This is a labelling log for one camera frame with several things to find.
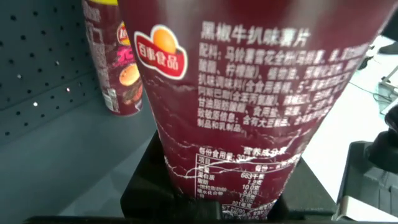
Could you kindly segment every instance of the black object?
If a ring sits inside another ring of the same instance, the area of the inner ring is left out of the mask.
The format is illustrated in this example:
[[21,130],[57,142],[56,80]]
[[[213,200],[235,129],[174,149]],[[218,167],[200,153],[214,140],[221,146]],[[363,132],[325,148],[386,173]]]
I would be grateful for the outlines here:
[[[128,219],[128,218],[106,218],[106,217],[32,217],[24,222],[24,224],[144,224],[153,223],[146,222],[144,220]],[[258,222],[207,222],[208,224],[217,223],[258,223]],[[331,220],[322,222],[323,224],[336,224]],[[355,222],[355,224],[370,224],[370,223],[380,223],[381,222]],[[302,222],[284,222],[284,224],[319,224],[318,221],[302,221]]]
[[381,47],[379,49],[379,53],[380,54],[388,54],[388,55],[398,54],[398,42],[394,42],[393,44]]
[[351,196],[398,217],[398,105],[386,114],[389,130],[374,142],[352,142],[339,199]]
[[[121,197],[121,208],[126,218],[143,220],[150,217],[156,217],[156,220],[191,222],[222,219],[218,202],[195,201],[174,191],[157,132]],[[334,201],[301,160],[284,193],[271,210],[269,220],[304,220],[314,217],[317,220],[330,220],[335,211]]]
[[366,68],[366,66],[368,66],[368,61],[370,61],[372,58],[373,58],[373,56],[365,57],[365,58],[362,60],[361,65],[358,67],[358,70],[362,70],[362,69]]

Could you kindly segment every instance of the potato chip canister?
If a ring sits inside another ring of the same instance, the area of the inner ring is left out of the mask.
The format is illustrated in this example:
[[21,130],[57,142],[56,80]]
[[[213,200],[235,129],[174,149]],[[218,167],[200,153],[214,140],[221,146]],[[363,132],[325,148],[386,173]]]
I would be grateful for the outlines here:
[[264,219],[396,1],[119,6],[177,191]]
[[117,0],[83,0],[86,35],[105,104],[113,114],[142,109],[142,80]]

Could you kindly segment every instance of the gray pegboard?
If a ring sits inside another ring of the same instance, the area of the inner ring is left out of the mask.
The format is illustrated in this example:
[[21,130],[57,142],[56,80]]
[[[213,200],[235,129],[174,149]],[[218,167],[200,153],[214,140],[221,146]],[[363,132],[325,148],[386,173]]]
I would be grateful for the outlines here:
[[99,92],[80,0],[1,1],[0,27],[0,145]]

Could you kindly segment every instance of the nutrition facts table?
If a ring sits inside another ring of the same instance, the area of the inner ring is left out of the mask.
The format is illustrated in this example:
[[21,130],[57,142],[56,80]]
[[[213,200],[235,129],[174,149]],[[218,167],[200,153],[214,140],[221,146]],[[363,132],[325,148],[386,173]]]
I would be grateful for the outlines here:
[[[259,195],[266,174],[295,164],[300,155],[281,162],[245,162],[244,159],[238,159],[238,156],[241,155],[235,156],[232,152],[199,148],[199,153],[195,156],[195,197],[217,198],[227,191],[242,192],[239,194],[239,200],[232,201],[230,205],[223,205],[223,210],[234,215],[258,218],[256,214],[262,214],[267,206],[254,208],[253,203]],[[242,167],[252,167],[252,170],[242,170]],[[240,176],[243,180],[240,189],[230,189],[228,182],[217,181],[225,172],[235,172]]]

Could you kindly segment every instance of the white surface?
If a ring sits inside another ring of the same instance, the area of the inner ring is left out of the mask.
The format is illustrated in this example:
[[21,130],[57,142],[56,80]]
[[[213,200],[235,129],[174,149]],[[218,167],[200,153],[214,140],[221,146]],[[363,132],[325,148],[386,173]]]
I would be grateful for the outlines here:
[[[374,50],[391,43],[392,40],[378,37]],[[354,74],[351,82],[370,92],[388,95],[387,91],[379,90],[378,83],[397,64],[398,55],[377,55],[364,70]],[[380,114],[387,105],[348,84],[307,146],[303,158],[334,201],[340,190],[350,143],[373,141],[381,131],[387,130],[384,116]]]

